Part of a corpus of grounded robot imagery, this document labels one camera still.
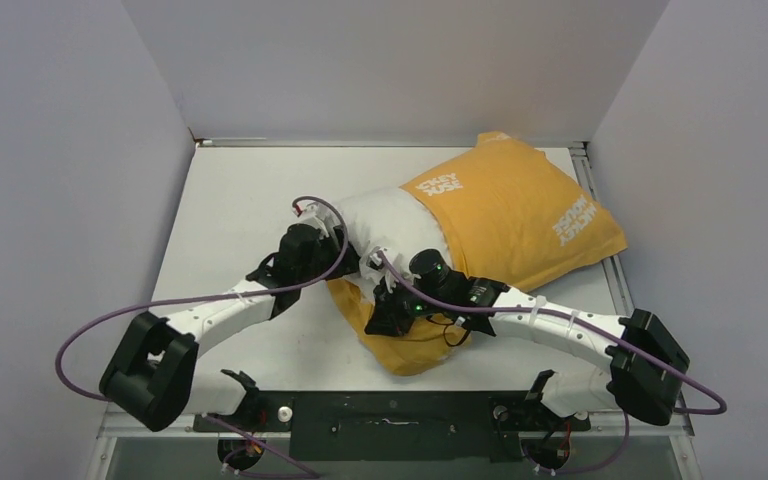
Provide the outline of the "white pillow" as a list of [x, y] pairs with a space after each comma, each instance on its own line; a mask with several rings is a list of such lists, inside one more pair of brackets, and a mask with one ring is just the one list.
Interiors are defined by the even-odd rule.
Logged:
[[369, 266], [373, 253], [383, 249], [389, 262], [404, 277], [412, 277], [409, 264], [420, 252], [438, 251], [453, 264], [442, 228], [435, 216], [412, 194], [390, 187], [343, 198], [334, 203], [345, 220], [350, 245], [359, 255], [360, 269], [345, 277], [357, 287], [373, 288], [393, 276]]

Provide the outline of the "yellow and blue pillowcase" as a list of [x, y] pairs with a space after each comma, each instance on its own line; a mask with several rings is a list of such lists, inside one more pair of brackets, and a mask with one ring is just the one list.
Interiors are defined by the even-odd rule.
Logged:
[[628, 246], [609, 210], [543, 151], [501, 132], [397, 187], [435, 216], [451, 267], [522, 291]]

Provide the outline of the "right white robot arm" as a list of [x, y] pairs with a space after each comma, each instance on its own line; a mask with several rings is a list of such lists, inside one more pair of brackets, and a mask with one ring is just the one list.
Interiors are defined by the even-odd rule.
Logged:
[[590, 364], [586, 372], [538, 375], [524, 404], [527, 419], [539, 428], [579, 413], [614, 409], [665, 426], [677, 410], [690, 360], [649, 311], [622, 316], [564, 307], [504, 282], [469, 277], [434, 249], [411, 260], [408, 276], [396, 270], [383, 249], [373, 253], [370, 265], [383, 277], [374, 289], [369, 335], [402, 336], [426, 321], [445, 331], [459, 328], [466, 336], [519, 338]]

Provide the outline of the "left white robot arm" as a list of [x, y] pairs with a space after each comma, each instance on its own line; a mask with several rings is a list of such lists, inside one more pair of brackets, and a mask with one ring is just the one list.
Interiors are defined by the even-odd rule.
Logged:
[[144, 308], [128, 325], [99, 382], [100, 393], [152, 432], [183, 414], [214, 414], [234, 430], [256, 421], [254, 380], [242, 371], [201, 373], [201, 355], [290, 309], [302, 289], [356, 272], [344, 225], [297, 223], [277, 251], [228, 293], [159, 317]]

